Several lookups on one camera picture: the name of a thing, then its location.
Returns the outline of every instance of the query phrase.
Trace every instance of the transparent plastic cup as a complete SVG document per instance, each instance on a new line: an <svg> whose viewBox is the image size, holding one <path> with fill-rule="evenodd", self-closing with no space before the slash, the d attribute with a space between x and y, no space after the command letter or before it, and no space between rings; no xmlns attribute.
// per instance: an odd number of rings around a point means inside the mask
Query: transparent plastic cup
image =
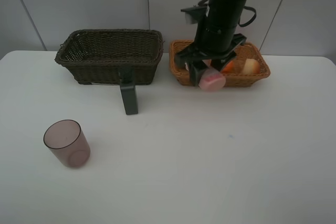
<svg viewBox="0 0 336 224"><path fill-rule="evenodd" d="M43 142L68 167L81 167L90 157L90 146L79 123L73 120L54 123L44 134Z"/></svg>

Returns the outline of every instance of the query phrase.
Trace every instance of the table surface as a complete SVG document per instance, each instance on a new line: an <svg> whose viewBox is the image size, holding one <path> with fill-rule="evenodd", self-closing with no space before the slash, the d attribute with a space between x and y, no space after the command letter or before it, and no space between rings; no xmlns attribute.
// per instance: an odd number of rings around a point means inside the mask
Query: table surface
<svg viewBox="0 0 336 224"><path fill-rule="evenodd" d="M164 54L138 115L119 86L82 86L55 52L0 61L0 222L6 224L336 223L336 67L265 56L268 79L206 93ZM43 144L80 123L89 162L70 169Z"/></svg>

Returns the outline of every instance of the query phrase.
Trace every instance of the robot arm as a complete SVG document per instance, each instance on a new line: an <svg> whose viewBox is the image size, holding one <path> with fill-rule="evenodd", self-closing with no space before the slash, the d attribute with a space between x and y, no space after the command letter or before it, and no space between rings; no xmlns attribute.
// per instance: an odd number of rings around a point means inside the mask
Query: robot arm
<svg viewBox="0 0 336 224"><path fill-rule="evenodd" d="M243 9L250 8L245 3L246 0L201 0L198 6L181 10L198 23L194 42L175 57L180 68L188 64L193 85L198 85L207 69L202 60L211 59L211 66L221 71L236 57L234 49L246 41L244 35L235 35Z"/></svg>

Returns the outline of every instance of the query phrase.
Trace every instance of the white wall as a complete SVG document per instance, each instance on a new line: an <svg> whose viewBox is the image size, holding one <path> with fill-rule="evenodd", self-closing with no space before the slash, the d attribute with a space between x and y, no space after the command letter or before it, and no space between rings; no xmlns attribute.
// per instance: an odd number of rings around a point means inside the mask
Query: white wall
<svg viewBox="0 0 336 224"><path fill-rule="evenodd" d="M165 50L175 39L194 39L197 25L187 25L181 8L196 5L199 0L149 0L150 27L162 32L165 39ZM247 0L247 5L257 9L257 19L246 28L238 28L248 40L260 47L267 30L276 13L281 0ZM252 17L252 13L244 12L242 23Z"/></svg>
<svg viewBox="0 0 336 224"><path fill-rule="evenodd" d="M48 50L85 28L149 28L148 0L23 0Z"/></svg>
<svg viewBox="0 0 336 224"><path fill-rule="evenodd" d="M261 52L326 56L336 62L335 3L336 0L283 0Z"/></svg>
<svg viewBox="0 0 336 224"><path fill-rule="evenodd" d="M0 59L13 50L43 50L20 0L0 0Z"/></svg>

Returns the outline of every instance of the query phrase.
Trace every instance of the wicker basket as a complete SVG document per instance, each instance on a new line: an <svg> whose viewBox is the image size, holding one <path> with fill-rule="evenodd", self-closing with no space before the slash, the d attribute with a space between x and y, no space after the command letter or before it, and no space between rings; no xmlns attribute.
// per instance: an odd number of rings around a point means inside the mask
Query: wicker basket
<svg viewBox="0 0 336 224"><path fill-rule="evenodd" d="M119 84L118 69L131 66L135 84L150 84L163 52L154 30L79 30L61 45L55 61L79 84Z"/></svg>
<svg viewBox="0 0 336 224"><path fill-rule="evenodd" d="M192 86L189 81L189 72L184 68L179 69L174 63L174 57L176 53L180 52L192 42L192 40L175 40L170 44L170 70L179 83L184 86ZM271 72L259 50L253 44L247 42L243 46L237 47L235 52L237 53L237 57L233 60L235 66L234 73L223 74L226 78L226 87L250 87L256 81L269 77ZM248 58L256 59L260 63L259 74L240 74L240 71L244 67L245 60Z"/></svg>

